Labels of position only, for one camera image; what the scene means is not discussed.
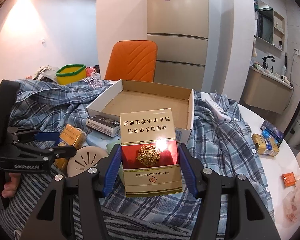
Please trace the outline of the person's left hand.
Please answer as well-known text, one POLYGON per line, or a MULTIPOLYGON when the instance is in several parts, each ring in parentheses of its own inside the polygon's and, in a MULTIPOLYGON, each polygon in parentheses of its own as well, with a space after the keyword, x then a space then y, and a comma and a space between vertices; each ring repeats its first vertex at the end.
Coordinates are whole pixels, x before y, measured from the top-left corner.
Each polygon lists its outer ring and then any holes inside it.
POLYGON ((21 179, 21 174, 19 173, 9 173, 8 175, 8 182, 4 185, 4 189, 1 192, 3 198, 12 198, 15 196, 21 179))

